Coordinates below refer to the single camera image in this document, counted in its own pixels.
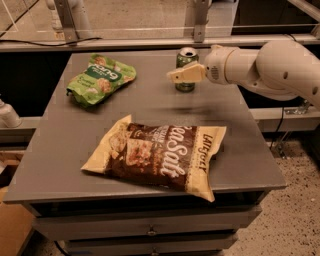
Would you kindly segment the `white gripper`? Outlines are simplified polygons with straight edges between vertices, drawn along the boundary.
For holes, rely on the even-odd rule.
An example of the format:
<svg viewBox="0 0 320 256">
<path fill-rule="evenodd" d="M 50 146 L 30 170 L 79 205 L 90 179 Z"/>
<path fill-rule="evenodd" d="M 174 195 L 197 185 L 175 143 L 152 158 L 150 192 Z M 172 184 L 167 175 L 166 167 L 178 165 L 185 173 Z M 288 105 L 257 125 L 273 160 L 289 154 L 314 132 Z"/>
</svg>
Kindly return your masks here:
<svg viewBox="0 0 320 256">
<path fill-rule="evenodd" d="M 167 78 L 173 83 L 197 83 L 207 77 L 209 81 L 216 84 L 231 84 L 232 81 L 227 77 L 227 63 L 236 50 L 238 47 L 212 45 L 211 52 L 205 57 L 204 66 L 194 61 L 168 72 Z"/>
</svg>

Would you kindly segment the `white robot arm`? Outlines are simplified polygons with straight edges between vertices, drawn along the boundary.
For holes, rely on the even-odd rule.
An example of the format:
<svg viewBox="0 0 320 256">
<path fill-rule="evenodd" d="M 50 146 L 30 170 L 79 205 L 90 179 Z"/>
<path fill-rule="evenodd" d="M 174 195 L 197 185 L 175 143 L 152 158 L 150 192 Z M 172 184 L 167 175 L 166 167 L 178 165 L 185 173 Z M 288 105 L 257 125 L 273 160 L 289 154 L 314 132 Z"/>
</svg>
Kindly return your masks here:
<svg viewBox="0 0 320 256">
<path fill-rule="evenodd" d="M 303 45 L 270 41 L 260 49 L 213 45 L 202 63 L 167 73 L 173 83 L 237 84 L 258 95 L 288 101 L 301 97 L 320 109 L 320 60 Z"/>
</svg>

